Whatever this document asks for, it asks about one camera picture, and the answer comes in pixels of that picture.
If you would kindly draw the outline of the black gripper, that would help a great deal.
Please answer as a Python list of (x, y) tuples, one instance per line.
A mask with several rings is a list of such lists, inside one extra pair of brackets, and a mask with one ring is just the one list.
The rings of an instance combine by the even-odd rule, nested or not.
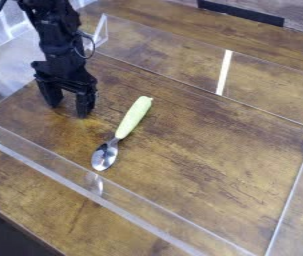
[(76, 93), (76, 113), (85, 118), (95, 107), (96, 78), (85, 69), (85, 58), (75, 50), (31, 63), (37, 87), (47, 104), (55, 108), (63, 100), (61, 89)]

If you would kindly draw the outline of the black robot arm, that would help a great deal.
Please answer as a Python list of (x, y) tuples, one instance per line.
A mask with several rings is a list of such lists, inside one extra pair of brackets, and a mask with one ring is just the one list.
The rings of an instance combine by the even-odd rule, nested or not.
[(31, 63), (47, 104), (55, 108), (63, 91), (75, 94), (76, 112), (84, 118), (95, 107), (97, 80), (85, 69), (79, 13), (68, 0), (16, 0), (39, 35), (43, 61)]

